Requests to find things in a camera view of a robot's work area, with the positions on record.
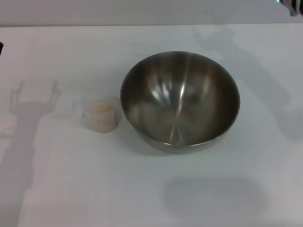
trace white table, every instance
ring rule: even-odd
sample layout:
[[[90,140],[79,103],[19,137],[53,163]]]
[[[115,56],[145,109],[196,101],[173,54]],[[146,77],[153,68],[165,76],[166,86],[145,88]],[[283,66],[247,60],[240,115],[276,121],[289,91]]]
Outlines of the white table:
[[[302,40],[300,24],[0,28],[0,226],[303,226]],[[173,50],[236,80],[220,143],[165,155],[125,118],[82,124],[84,90],[119,96],[133,65]]]

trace dark object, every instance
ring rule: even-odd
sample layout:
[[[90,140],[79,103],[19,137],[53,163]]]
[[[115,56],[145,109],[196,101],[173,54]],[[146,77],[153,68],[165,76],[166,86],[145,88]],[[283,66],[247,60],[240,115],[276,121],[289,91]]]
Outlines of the dark object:
[[[2,51],[3,46],[4,46],[3,43],[0,42],[0,55],[1,55],[1,51]]]
[[[240,108],[231,75],[213,60],[188,52],[159,53],[136,64],[120,98],[130,124],[169,153],[186,153],[184,148],[220,137]]]

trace stainless steel bowl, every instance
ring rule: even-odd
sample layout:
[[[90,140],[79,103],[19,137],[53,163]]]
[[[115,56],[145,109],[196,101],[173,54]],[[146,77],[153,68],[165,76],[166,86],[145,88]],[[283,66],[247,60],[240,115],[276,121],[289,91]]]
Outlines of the stainless steel bowl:
[[[152,146],[187,153],[234,123],[240,95],[218,63],[189,52],[164,52],[137,63],[121,87],[130,124]]]

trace white wall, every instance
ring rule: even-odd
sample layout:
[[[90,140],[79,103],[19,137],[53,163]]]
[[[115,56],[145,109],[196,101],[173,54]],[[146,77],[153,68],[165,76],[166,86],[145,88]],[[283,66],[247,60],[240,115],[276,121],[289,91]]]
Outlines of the white wall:
[[[0,26],[296,23],[276,0],[0,0]]]

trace bowl rim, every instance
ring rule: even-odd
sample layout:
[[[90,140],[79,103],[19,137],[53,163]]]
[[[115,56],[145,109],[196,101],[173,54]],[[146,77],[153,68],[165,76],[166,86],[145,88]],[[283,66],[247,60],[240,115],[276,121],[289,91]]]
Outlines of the bowl rim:
[[[162,55],[162,54],[166,54],[166,53],[187,53],[187,54],[196,55],[196,56],[198,56],[198,57],[202,57],[202,58],[204,58],[204,59],[206,59],[206,60],[211,61],[211,62],[214,63],[215,65],[219,66],[219,67],[220,67],[222,70],[224,70],[224,71],[226,72],[226,74],[230,77],[231,82],[233,83],[233,85],[234,85],[235,88],[236,88],[237,98],[238,98],[238,101],[239,101],[238,109],[237,109],[237,113],[235,114],[235,116],[234,116],[232,122],[230,123],[230,125],[229,125],[221,134],[219,134],[218,136],[216,136],[216,137],[214,137],[214,138],[212,138],[212,139],[210,139],[210,140],[208,140],[208,141],[204,141],[204,142],[202,142],[202,143],[184,144],[184,145],[170,144],[170,143],[162,142],[162,141],[159,141],[159,140],[156,140],[156,139],[150,137],[150,136],[147,135],[145,132],[143,132],[143,131],[141,131],[140,129],[138,129],[137,127],[135,127],[135,126],[128,120],[128,117],[127,117],[127,115],[126,115],[126,113],[125,113],[125,111],[124,111],[123,104],[122,104],[122,90],[123,90],[124,83],[125,83],[126,79],[129,77],[130,72],[131,72],[137,65],[139,65],[142,61],[145,61],[145,60],[148,59],[148,58],[152,58],[152,57],[155,57],[155,56],[157,56],[157,55]],[[206,144],[206,143],[209,143],[209,142],[211,142],[211,141],[214,141],[214,140],[220,138],[221,136],[223,136],[223,135],[224,135],[224,134],[233,126],[233,124],[235,123],[235,121],[236,121],[236,119],[237,119],[237,117],[238,117],[238,115],[239,115],[240,105],[241,105],[241,99],[240,99],[240,92],[239,92],[239,89],[238,89],[238,86],[237,86],[235,80],[233,79],[233,77],[231,76],[231,74],[230,74],[230,73],[229,73],[221,64],[217,63],[216,61],[214,61],[214,60],[212,60],[212,59],[210,59],[210,58],[208,58],[208,57],[205,57],[205,56],[203,56],[203,55],[200,55],[200,54],[198,54],[198,53],[187,52],[187,51],[166,51],[166,52],[156,53],[156,54],[150,55],[150,56],[148,56],[148,57],[142,59],[141,61],[137,62],[137,63],[128,71],[128,73],[126,74],[126,76],[125,76],[124,79],[123,79],[123,82],[122,82],[121,88],[120,88],[120,105],[121,105],[121,108],[122,108],[122,112],[123,112],[125,118],[127,119],[127,121],[130,123],[130,125],[131,125],[136,131],[140,132],[142,135],[144,135],[144,136],[147,137],[148,139],[153,140],[153,141],[158,142],[158,143],[161,143],[161,144],[163,144],[163,145],[170,146],[170,147],[186,148],[186,147],[197,147],[197,146],[200,146],[200,145],[204,145],[204,144]]]

